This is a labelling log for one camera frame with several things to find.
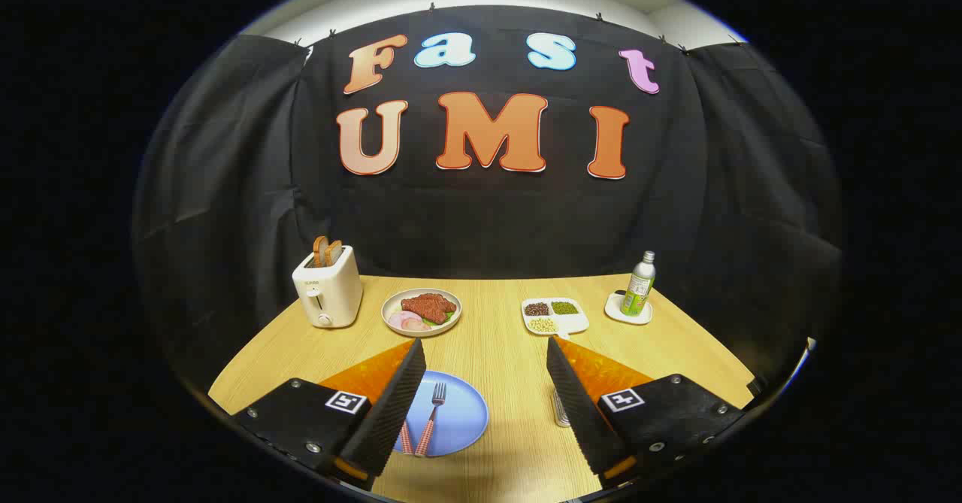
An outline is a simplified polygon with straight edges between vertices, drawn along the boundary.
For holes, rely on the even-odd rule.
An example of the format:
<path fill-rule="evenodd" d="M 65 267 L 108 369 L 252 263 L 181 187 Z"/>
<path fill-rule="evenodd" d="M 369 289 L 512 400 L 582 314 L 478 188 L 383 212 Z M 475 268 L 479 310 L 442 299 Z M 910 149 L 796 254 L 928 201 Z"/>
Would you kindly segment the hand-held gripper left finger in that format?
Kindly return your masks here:
<path fill-rule="evenodd" d="M 369 490 L 425 371 L 422 339 L 407 340 L 319 383 L 292 377 L 233 420 L 302 468 Z"/>

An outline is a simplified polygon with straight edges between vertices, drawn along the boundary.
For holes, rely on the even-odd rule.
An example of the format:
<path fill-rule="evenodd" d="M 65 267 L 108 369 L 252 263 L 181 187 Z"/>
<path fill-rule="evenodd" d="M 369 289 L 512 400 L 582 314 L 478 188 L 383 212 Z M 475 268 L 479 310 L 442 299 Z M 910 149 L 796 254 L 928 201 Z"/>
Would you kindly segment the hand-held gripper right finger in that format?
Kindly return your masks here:
<path fill-rule="evenodd" d="M 684 375 L 649 377 L 558 336 L 549 339 L 546 368 L 604 489 L 666 477 L 745 414 Z"/>

